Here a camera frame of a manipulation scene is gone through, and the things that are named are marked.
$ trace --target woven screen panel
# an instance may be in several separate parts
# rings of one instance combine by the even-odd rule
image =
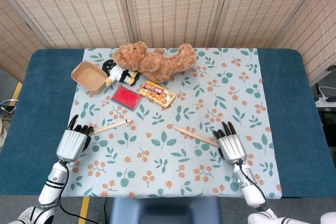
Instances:
[[[215,47],[267,47],[302,0],[227,1]]]
[[[16,0],[52,47],[119,47],[129,42],[119,0]]]
[[[0,65],[18,80],[25,78],[29,59],[42,42],[7,0],[0,0]]]
[[[205,47],[219,0],[132,0],[139,39],[148,47]]]
[[[278,43],[298,50],[308,77],[336,61],[336,0],[309,0]]]

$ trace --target blue chair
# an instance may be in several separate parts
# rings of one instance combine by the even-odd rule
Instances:
[[[115,198],[110,224],[222,224],[218,198]]]

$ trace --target brown teddy bear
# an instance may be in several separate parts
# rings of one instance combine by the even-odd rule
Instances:
[[[142,73],[156,83],[168,81],[173,73],[185,71],[194,66],[196,54],[190,44],[182,44],[173,57],[165,57],[162,49],[147,52],[144,42],[122,45],[113,54],[114,61],[131,71]]]

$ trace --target gray floor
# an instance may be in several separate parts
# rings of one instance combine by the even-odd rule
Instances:
[[[15,79],[10,78],[3,70],[0,69],[0,101],[12,97],[16,84],[17,81]],[[336,71],[328,75],[319,83],[319,85],[336,87]],[[312,93],[316,96],[315,88],[312,88]],[[325,95],[336,96],[336,90],[326,90]],[[335,151],[331,150],[331,153],[335,157]],[[27,207],[37,205],[37,199],[37,196],[0,195],[0,222],[9,223],[15,220]],[[224,224],[246,224],[248,215],[254,212],[253,209],[246,206],[244,199],[241,198],[222,198],[220,201]],[[330,211],[336,211],[336,197],[280,199],[270,200],[269,202],[271,208],[278,216],[295,218],[313,224],[319,223],[319,219],[322,214]],[[82,198],[62,199],[62,205],[64,208],[75,214],[80,213],[81,203]],[[110,215],[112,204],[113,200],[108,199],[108,217]],[[91,198],[87,217],[99,223],[104,223],[103,205],[104,198]],[[78,219],[76,217],[66,215],[58,208],[56,209],[54,224],[64,223],[78,223]]]

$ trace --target stuffed toy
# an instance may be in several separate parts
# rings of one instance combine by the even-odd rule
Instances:
[[[139,73],[129,71],[120,67],[114,60],[107,60],[103,63],[102,70],[107,74],[108,78],[105,80],[106,86],[111,85],[115,80],[127,83],[132,86],[139,78]]]
[[[167,58],[162,49],[147,52],[147,46],[140,41],[122,45],[113,54],[114,61],[123,68],[138,71],[156,83],[168,81],[173,73],[185,71],[194,66],[196,54],[190,44],[182,44],[173,57]]]

